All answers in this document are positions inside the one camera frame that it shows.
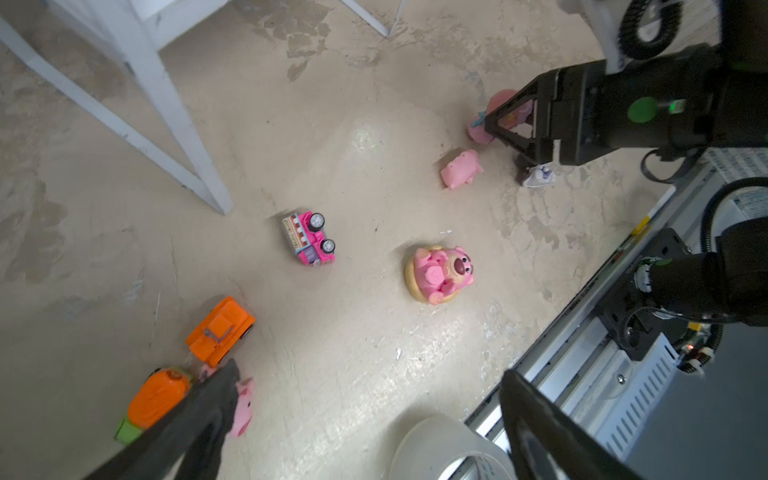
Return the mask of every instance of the green light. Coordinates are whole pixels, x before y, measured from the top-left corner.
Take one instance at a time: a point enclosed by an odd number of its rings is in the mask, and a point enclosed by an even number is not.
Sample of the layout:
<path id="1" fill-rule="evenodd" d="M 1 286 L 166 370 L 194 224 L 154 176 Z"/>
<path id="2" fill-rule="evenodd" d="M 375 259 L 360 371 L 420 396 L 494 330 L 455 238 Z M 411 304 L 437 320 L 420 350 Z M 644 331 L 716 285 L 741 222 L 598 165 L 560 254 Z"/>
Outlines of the green light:
<path id="1" fill-rule="evenodd" d="M 669 106 L 670 115 L 681 114 L 685 111 L 685 98 L 672 100 Z"/>

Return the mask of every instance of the pink pig figurine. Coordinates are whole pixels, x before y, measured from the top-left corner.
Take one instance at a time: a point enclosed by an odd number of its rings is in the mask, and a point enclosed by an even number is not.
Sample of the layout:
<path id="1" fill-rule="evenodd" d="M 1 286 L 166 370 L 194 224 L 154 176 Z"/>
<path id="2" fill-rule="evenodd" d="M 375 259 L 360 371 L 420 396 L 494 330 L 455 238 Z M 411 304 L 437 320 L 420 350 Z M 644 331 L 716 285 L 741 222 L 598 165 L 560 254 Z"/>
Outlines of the pink pig figurine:
<path id="1" fill-rule="evenodd" d="M 478 153 L 474 150 L 465 150 L 442 169 L 440 176 L 445 185 L 453 190 L 462 184 L 469 185 L 475 175 L 481 173 L 482 167 L 478 161 Z"/>
<path id="2" fill-rule="evenodd" d="M 256 383 L 253 379 L 244 380 L 237 383 L 237 406 L 235 407 L 235 419 L 232 422 L 232 429 L 228 435 L 233 437 L 242 436 L 245 429 L 248 428 L 253 410 L 250 403 L 253 401 L 253 391 L 256 390 Z"/>
<path id="3" fill-rule="evenodd" d="M 200 368 L 199 380 L 205 382 L 212 376 L 217 369 L 211 368 L 206 364 Z M 242 380 L 235 384 L 237 387 L 237 405 L 235 405 L 235 418 L 232 421 L 232 429 L 227 433 L 231 437 L 239 437 L 245 433 L 251 418 L 253 409 L 250 404 L 253 401 L 253 394 L 256 392 L 256 382 L 253 379 Z"/>

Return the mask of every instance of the white bucket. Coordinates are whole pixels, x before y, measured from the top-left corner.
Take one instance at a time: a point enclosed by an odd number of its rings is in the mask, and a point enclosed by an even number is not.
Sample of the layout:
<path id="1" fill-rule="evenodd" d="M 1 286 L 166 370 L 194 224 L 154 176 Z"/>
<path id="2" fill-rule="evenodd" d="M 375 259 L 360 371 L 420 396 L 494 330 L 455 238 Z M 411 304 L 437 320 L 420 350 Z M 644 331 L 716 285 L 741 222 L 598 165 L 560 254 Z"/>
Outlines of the white bucket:
<path id="1" fill-rule="evenodd" d="M 400 442 L 389 470 L 389 480 L 448 478 L 450 466 L 473 458 L 482 480 L 515 480 L 507 452 L 445 415 L 430 417 L 413 427 Z"/>

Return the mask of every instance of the orange toy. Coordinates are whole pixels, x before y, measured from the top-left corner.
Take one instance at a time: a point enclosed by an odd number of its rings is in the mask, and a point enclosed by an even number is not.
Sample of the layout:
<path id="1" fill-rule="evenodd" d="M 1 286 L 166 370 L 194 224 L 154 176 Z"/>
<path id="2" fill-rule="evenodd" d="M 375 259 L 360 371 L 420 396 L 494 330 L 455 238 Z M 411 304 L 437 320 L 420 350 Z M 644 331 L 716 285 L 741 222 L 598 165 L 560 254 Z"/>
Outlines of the orange toy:
<path id="1" fill-rule="evenodd" d="M 234 298 L 228 296 L 187 337 L 187 345 L 198 359 L 216 368 L 237 340 L 253 328 L 255 321 Z"/>
<path id="2" fill-rule="evenodd" d="M 163 418 L 189 392 L 190 377 L 181 369 L 159 369 L 141 386 L 128 406 L 128 420 L 148 429 Z"/>

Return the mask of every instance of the orange toy car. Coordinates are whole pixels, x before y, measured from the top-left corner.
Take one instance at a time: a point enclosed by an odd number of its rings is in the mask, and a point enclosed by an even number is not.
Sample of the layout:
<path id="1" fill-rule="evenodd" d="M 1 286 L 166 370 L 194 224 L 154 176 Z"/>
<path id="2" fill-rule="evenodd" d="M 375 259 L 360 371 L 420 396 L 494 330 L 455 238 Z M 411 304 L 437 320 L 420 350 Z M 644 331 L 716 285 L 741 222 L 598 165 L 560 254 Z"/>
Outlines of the orange toy car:
<path id="1" fill-rule="evenodd" d="M 187 345 L 198 359 L 216 368 L 237 340 L 253 328 L 255 321 L 234 298 L 228 296 L 187 337 Z"/>

